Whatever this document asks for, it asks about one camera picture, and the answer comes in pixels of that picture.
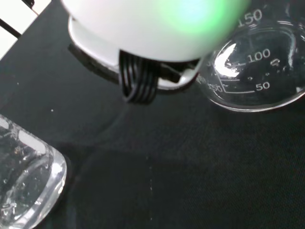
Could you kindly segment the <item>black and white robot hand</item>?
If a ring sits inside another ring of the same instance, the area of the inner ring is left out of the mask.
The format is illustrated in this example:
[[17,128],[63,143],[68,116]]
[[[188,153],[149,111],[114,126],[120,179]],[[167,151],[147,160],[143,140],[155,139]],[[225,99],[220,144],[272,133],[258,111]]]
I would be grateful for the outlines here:
[[117,74],[122,97],[151,103],[198,76],[236,28],[248,0],[63,0],[73,44]]

